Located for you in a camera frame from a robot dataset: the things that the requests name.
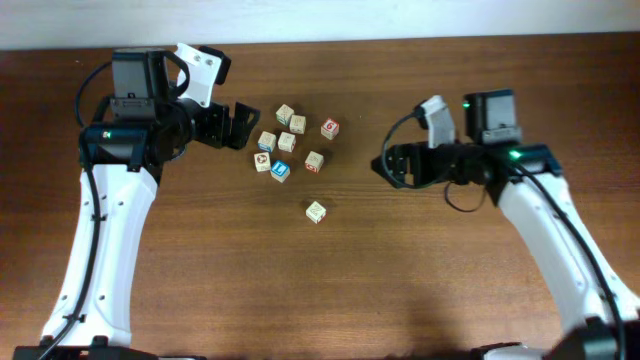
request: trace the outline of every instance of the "green light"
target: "green light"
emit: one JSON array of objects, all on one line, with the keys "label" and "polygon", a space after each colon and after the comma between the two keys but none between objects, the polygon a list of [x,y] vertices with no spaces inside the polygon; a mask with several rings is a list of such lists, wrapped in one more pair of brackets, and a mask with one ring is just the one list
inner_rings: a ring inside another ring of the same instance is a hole
[{"label": "green light", "polygon": [[509,156],[511,156],[513,160],[518,160],[522,156],[522,153],[516,150],[511,150],[509,151]]}]

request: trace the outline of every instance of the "white wall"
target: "white wall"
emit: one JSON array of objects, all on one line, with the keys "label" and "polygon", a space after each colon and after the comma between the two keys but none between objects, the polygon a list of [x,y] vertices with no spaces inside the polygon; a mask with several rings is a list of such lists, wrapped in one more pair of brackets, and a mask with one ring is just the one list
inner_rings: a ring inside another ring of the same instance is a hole
[{"label": "white wall", "polygon": [[0,48],[640,30],[640,0],[0,0]]}]

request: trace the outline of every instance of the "stack of blocks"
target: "stack of blocks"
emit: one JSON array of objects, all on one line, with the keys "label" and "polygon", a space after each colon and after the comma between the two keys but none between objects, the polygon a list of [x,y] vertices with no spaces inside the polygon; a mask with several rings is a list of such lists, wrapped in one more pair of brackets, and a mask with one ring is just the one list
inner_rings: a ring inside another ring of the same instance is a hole
[{"label": "stack of blocks", "polygon": [[[258,147],[265,152],[255,154],[253,158],[258,172],[269,171],[274,179],[283,183],[287,177],[289,177],[291,169],[289,168],[289,165],[280,160],[277,160],[273,166],[271,166],[270,153],[275,149],[276,143],[280,150],[293,152],[293,149],[296,146],[296,136],[293,134],[304,135],[305,128],[307,126],[307,119],[304,116],[295,115],[293,109],[287,105],[282,105],[278,109],[276,112],[276,119],[282,125],[287,126],[291,133],[283,132],[278,140],[276,135],[263,131],[260,135],[260,139],[258,140]],[[336,135],[338,135],[339,131],[340,124],[331,118],[327,119],[320,129],[322,136],[329,140],[333,140]],[[309,152],[309,155],[304,162],[305,168],[316,174],[320,172],[320,168],[323,164],[324,156],[315,151]],[[317,201],[314,201],[313,204],[309,206],[306,213],[307,217],[317,224],[324,219],[327,214],[327,210],[322,207],[322,205],[318,204]]]}]

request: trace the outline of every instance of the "robotic arm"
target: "robotic arm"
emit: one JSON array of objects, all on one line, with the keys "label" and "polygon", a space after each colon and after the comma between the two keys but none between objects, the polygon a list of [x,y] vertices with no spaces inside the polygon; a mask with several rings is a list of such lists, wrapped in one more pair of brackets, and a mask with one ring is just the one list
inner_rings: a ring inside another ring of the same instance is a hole
[{"label": "robotic arm", "polygon": [[[469,94],[464,107],[473,143],[454,139],[447,105],[436,96],[392,128],[372,168],[396,188],[439,182],[485,186],[531,251],[558,306],[565,338],[550,352],[512,344],[477,349],[478,358],[640,357],[640,300],[611,269],[582,223],[547,146],[520,144],[513,93]],[[429,142],[387,150],[393,131],[413,117],[429,129]],[[404,182],[407,173],[413,175],[413,184]]]},{"label": "robotic arm", "polygon": [[[181,70],[178,85],[168,80],[167,59]],[[192,140],[243,148],[260,117],[237,103],[231,118],[227,105],[210,102],[214,84],[224,83],[231,65],[221,51],[184,44],[175,54],[118,50],[111,65],[115,93],[105,97],[79,139],[85,170],[80,216],[60,296],[40,346],[16,348],[16,360],[77,359],[83,351],[90,359],[157,359],[128,348],[129,301],[142,227],[163,166]],[[114,121],[106,123],[109,105]]]}]

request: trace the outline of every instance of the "wooden table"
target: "wooden table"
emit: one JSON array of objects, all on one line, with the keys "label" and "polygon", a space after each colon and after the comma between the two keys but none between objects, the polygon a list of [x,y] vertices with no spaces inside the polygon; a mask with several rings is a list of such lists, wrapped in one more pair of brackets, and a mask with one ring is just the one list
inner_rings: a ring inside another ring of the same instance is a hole
[{"label": "wooden table", "polygon": [[[392,123],[434,94],[463,132],[463,94],[513,88],[527,142],[545,142],[627,285],[640,290],[640,34],[219,46],[217,101],[263,111],[242,151],[200,144],[165,167],[142,234],[133,347],[211,357],[375,358],[502,341],[550,347],[559,318],[516,230],[491,204],[461,214],[442,186],[397,191],[369,169]],[[77,221],[73,96],[110,50],[0,53],[0,357],[36,344]],[[100,75],[89,117],[112,89]],[[275,110],[307,116],[284,184],[256,173]],[[320,136],[327,117],[341,124]],[[408,124],[398,141],[425,133]],[[308,151],[327,157],[320,174]],[[477,187],[455,188],[472,206]],[[317,200],[320,225],[305,217]]]}]

